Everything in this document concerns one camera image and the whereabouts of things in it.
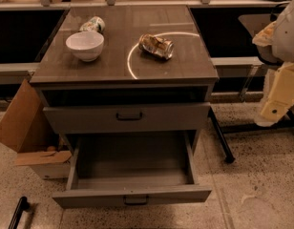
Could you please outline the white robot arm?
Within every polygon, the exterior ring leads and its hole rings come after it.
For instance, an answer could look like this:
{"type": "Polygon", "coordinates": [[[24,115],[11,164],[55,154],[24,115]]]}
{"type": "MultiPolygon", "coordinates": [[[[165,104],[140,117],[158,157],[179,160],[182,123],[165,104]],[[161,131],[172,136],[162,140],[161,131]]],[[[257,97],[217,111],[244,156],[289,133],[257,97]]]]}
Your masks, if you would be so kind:
{"type": "Polygon", "coordinates": [[[269,127],[277,123],[294,105],[294,0],[275,22],[253,37],[257,46],[270,46],[272,54],[283,64],[274,72],[271,88],[261,100],[255,123],[269,127]]]}

